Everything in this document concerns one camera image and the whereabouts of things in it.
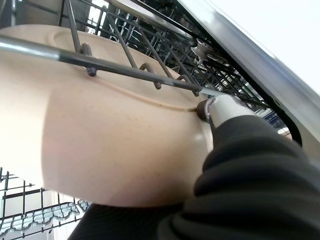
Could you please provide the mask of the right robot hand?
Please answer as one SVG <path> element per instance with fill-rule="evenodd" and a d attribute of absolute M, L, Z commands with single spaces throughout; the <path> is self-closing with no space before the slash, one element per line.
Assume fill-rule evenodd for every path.
<path fill-rule="evenodd" d="M 165 207 L 92 204 L 72 240 L 317 240 L 320 171 L 237 97 L 201 102 L 213 150 L 193 199 Z"/>

